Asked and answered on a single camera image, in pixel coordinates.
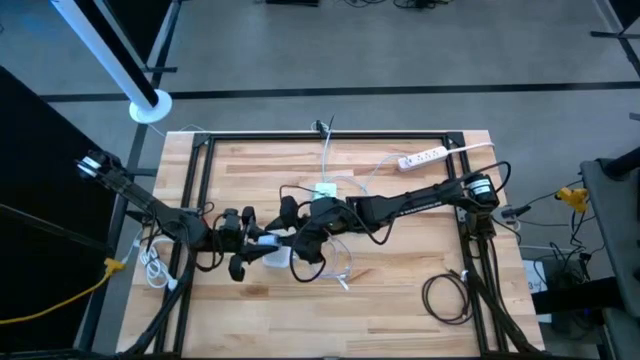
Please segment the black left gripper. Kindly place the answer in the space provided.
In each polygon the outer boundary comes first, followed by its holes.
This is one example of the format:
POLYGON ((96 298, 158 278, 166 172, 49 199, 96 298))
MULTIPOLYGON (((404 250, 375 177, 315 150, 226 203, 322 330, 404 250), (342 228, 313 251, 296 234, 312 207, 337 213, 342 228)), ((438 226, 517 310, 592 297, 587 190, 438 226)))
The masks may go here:
POLYGON ((243 281, 245 276, 245 269, 243 263, 251 264, 253 261, 266 257, 268 261, 288 261, 291 253, 291 248, 287 246, 275 246, 275 245, 256 245, 249 242, 249 232, 253 229, 254 236, 266 236, 272 235, 272 232, 267 231, 258 225, 256 225, 255 210, 252 206, 247 206, 243 209, 241 230, 240 247, 237 252, 231 257, 229 262, 229 273, 234 281, 243 281))

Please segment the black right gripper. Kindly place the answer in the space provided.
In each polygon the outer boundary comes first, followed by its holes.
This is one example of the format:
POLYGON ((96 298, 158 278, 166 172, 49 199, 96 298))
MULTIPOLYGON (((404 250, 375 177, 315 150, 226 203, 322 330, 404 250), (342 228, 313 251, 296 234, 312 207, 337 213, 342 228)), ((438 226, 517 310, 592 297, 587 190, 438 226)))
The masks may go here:
POLYGON ((289 228, 269 230, 268 234, 278 238, 296 235, 293 248, 298 256, 309 264, 320 263, 324 260, 321 253, 322 242, 326 239, 320 233, 317 225, 311 223, 311 216, 299 215, 300 205, 292 196, 281 199, 279 218, 271 221, 267 228, 289 228))

